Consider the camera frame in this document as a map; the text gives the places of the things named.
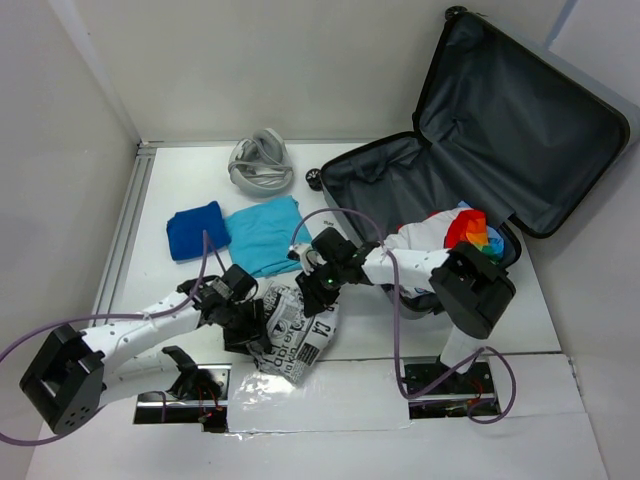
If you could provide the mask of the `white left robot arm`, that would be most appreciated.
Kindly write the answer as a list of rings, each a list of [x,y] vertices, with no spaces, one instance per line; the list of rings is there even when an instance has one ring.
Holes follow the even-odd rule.
[[[132,318],[77,330],[68,323],[46,338],[19,382],[51,432],[68,435],[106,405],[147,392],[185,399],[219,394],[217,381],[168,340],[217,325],[227,352],[270,351],[257,281],[237,265],[187,280]]]

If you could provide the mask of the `dark blue garment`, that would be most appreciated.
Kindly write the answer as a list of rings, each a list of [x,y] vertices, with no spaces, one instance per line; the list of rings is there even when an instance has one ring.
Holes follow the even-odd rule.
[[[183,262],[201,257],[204,231],[207,232],[217,250],[231,243],[231,237],[217,201],[176,212],[167,221],[166,233],[171,258],[175,262]]]

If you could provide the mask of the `newspaper print garment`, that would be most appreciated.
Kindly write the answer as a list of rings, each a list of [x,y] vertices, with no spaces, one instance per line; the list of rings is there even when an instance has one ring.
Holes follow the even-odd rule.
[[[305,317],[299,288],[268,281],[259,291],[267,339],[247,345],[262,373],[301,385],[330,346],[339,323],[339,306]]]

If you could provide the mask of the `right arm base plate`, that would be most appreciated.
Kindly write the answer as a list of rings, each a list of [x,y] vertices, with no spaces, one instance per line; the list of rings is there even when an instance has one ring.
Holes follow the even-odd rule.
[[[446,369],[435,359],[411,360],[403,365],[403,383],[416,394],[434,382]],[[501,412],[487,361],[475,361],[465,374],[454,373],[426,395],[408,402],[410,420],[495,417]]]

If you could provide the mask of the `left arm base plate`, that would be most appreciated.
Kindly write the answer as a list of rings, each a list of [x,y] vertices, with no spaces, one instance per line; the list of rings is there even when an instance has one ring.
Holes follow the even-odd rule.
[[[140,394],[133,424],[195,425],[203,432],[227,433],[230,377],[230,364],[201,364],[195,382],[183,393]]]

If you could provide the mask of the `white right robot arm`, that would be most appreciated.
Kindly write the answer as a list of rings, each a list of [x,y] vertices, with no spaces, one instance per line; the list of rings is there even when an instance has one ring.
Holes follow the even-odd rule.
[[[436,369],[438,384],[448,392],[469,383],[471,356],[489,338],[516,293],[506,273],[469,243],[431,252],[377,242],[357,246],[329,227],[309,244],[291,245],[288,258],[303,270],[296,283],[307,317],[336,304],[345,284],[392,285],[434,294],[453,323]]]

